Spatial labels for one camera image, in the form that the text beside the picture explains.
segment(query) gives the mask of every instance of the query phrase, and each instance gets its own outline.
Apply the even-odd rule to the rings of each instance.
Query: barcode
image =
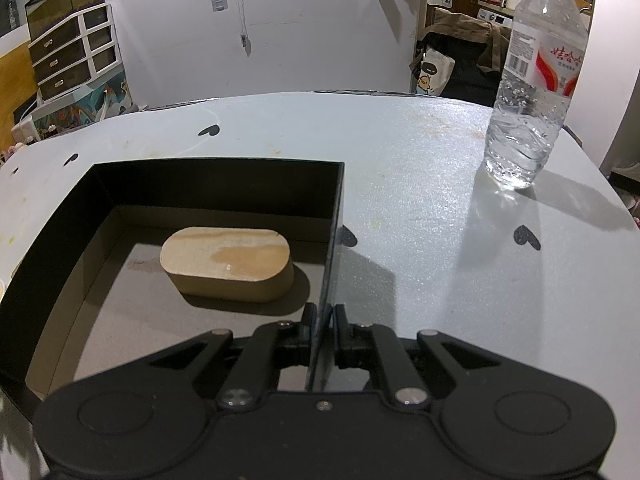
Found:
[[[520,74],[522,77],[527,75],[527,69],[529,68],[529,63],[524,61],[524,59],[520,59],[519,57],[514,56],[513,54],[509,58],[508,67],[513,71]]]

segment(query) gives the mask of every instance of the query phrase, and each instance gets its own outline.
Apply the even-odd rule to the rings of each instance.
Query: white table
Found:
[[[437,328],[590,386],[618,422],[603,472],[636,478],[640,233],[565,132],[529,192],[501,193],[478,172],[490,111],[440,98],[267,94],[141,112],[38,142],[0,170],[0,279],[9,282],[96,162],[344,161],[343,220],[358,243],[343,248],[337,299],[350,320],[381,322],[400,336]],[[197,135],[214,123],[217,136]],[[73,153],[78,159],[63,167]],[[521,224],[542,250],[514,242]],[[335,373],[329,387],[358,380]]]

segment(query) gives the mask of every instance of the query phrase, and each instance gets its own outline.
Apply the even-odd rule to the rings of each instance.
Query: white bag with cartoon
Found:
[[[449,82],[455,64],[455,60],[449,56],[427,47],[422,57],[420,77],[415,92],[417,94],[440,95]]]

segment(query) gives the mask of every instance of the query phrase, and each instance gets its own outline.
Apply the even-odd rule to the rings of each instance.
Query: oval wooden block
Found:
[[[265,303],[293,284],[284,236],[268,229],[187,227],[162,245],[160,264],[183,294]]]

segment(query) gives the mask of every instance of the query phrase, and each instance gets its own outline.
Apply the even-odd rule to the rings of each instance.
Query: bottle base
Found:
[[[522,174],[507,170],[494,160],[485,157],[482,166],[486,172],[502,187],[507,189],[525,189],[533,184],[537,173]]]

